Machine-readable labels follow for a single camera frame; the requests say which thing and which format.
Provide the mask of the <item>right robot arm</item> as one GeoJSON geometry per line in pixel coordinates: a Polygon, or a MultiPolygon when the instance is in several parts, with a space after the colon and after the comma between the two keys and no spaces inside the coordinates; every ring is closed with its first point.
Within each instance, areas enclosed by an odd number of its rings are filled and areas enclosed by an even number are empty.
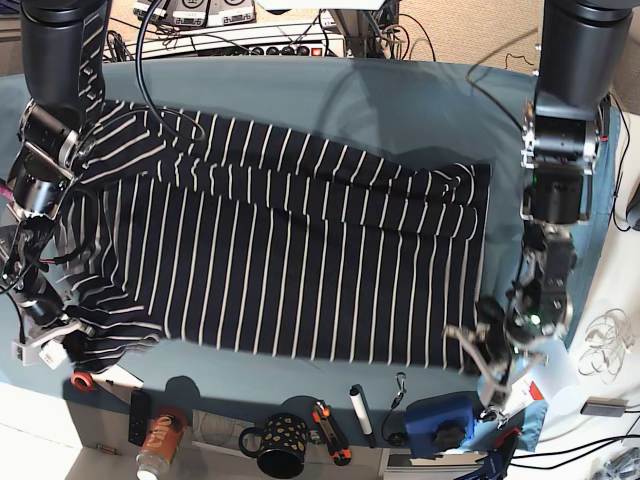
{"type": "Polygon", "coordinates": [[[21,148],[1,190],[9,197],[1,225],[1,291],[21,321],[57,328],[69,318],[45,277],[41,254],[62,209],[82,193],[74,166],[93,148],[102,114],[102,54],[108,1],[24,1],[22,61],[30,101],[21,116],[21,148]]]}

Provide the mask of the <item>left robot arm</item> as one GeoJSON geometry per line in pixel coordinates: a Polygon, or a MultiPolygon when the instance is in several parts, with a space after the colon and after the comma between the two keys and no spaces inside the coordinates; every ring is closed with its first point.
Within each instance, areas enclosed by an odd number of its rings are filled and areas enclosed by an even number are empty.
{"type": "Polygon", "coordinates": [[[467,352],[499,386],[517,355],[560,336],[571,321],[567,282],[575,268],[571,226],[588,222],[593,175],[608,139],[609,89],[629,35],[636,1],[547,1],[534,97],[520,129],[524,223],[516,277],[501,308],[478,303],[486,330],[467,352]]]}

